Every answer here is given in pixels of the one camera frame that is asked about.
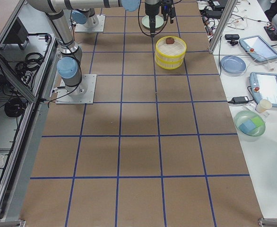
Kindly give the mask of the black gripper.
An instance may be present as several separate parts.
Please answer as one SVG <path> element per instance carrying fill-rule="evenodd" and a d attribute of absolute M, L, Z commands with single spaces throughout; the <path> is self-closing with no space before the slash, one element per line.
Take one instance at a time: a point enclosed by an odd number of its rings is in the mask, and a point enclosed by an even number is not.
<path fill-rule="evenodd" d="M 156 32 L 156 15 L 159 14 L 161 3 L 154 5 L 145 3 L 145 14 L 149 16 L 150 37 L 155 37 Z"/>

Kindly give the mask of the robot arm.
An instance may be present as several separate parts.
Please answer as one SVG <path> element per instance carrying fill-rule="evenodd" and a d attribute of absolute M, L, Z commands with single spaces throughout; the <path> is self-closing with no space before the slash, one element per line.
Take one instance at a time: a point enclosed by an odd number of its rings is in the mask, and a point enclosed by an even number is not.
<path fill-rule="evenodd" d="M 45 13 L 52 31 L 59 44 L 61 59 L 57 63 L 57 72 L 61 76 L 70 97 L 81 97 L 87 92 L 87 84 L 81 72 L 82 50 L 76 43 L 64 10 L 70 10 L 71 18 L 77 24 L 94 28 L 99 25 L 95 8 L 122 7 L 120 0 L 111 4 L 108 0 L 29 0 L 28 3 L 36 10 Z"/>
<path fill-rule="evenodd" d="M 141 1 L 139 0 L 66 0 L 65 6 L 71 10 L 73 20 L 88 31 L 100 28 L 99 16 L 95 14 L 95 8 L 117 8 L 123 7 L 127 11 L 139 10 Z M 159 14 L 161 0 L 145 1 L 145 14 L 148 16 L 150 34 L 155 37 L 156 33 L 156 16 Z"/>

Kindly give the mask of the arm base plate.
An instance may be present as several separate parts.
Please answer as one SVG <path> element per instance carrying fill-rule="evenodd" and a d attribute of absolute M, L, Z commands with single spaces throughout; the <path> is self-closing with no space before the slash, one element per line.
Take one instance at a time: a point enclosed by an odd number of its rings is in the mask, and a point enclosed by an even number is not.
<path fill-rule="evenodd" d="M 55 103 L 58 105 L 91 105 L 94 102 L 96 74 L 82 74 L 82 82 L 75 91 L 73 88 L 66 87 L 63 79 L 61 79 L 60 86 L 63 89 L 58 91 L 58 99 Z"/>
<path fill-rule="evenodd" d="M 105 15 L 94 15 L 89 18 L 76 20 L 76 33 L 102 33 L 104 31 Z"/>

